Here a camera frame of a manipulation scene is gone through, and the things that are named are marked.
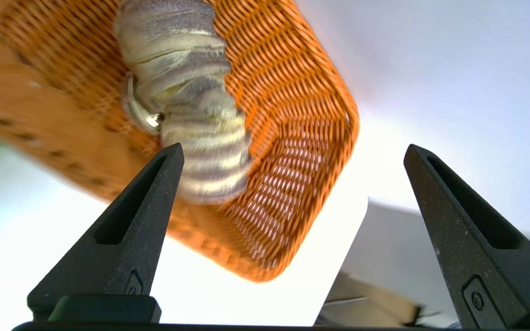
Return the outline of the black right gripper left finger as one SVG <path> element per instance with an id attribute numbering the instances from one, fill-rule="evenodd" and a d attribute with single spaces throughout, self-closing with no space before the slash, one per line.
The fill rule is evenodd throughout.
<path id="1" fill-rule="evenodd" d="M 162 149 L 32 289 L 34 322 L 158 322 L 151 297 L 182 146 Z"/>

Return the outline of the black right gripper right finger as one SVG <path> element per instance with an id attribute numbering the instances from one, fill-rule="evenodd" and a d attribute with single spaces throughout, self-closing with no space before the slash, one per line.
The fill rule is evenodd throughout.
<path id="1" fill-rule="evenodd" d="M 463 329 L 530 329 L 530 240 L 437 155 L 403 164 Z"/>

